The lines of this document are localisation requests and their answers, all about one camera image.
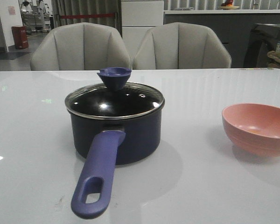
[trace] red trash bin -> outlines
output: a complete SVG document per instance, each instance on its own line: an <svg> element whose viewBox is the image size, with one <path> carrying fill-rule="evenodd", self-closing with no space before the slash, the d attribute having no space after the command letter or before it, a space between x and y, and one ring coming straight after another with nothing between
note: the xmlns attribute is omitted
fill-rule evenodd
<svg viewBox="0 0 280 224"><path fill-rule="evenodd" d="M14 36L14 45L16 49L24 49L28 47L28 39L26 28L23 26L11 27Z"/></svg>

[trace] plate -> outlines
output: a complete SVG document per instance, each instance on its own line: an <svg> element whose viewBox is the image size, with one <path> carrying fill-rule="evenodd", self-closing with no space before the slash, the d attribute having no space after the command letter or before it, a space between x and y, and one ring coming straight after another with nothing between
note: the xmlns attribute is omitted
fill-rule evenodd
<svg viewBox="0 0 280 224"><path fill-rule="evenodd" d="M225 9L225 10L231 10L231 9L237 9L239 6L220 6L219 8Z"/></svg>

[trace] saucepan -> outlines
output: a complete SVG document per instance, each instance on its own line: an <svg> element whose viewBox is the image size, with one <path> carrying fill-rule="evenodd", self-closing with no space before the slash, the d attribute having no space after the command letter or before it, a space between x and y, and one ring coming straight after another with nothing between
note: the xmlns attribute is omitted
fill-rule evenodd
<svg viewBox="0 0 280 224"><path fill-rule="evenodd" d="M107 209L115 165L140 161L160 143L165 99L151 86L126 83L131 72L101 69L104 83L75 90L65 99L75 148L86 158L71 200L72 211L81 218L96 218ZM97 193L97 201L86 202Z"/></svg>

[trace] white cabinet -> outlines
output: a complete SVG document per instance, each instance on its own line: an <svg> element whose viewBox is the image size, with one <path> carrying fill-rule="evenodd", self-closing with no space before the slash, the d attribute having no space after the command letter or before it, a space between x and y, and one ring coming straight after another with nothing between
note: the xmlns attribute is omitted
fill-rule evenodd
<svg viewBox="0 0 280 224"><path fill-rule="evenodd" d="M163 24L164 2L122 0L122 38L133 59L146 31Z"/></svg>

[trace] floor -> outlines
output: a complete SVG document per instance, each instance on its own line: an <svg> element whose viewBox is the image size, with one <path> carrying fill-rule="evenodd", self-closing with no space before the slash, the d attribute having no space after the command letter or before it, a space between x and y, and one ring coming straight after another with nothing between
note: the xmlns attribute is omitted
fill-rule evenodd
<svg viewBox="0 0 280 224"><path fill-rule="evenodd" d="M30 71L30 58L48 33L27 35L28 48L13 47L8 53L0 54L0 71Z"/></svg>

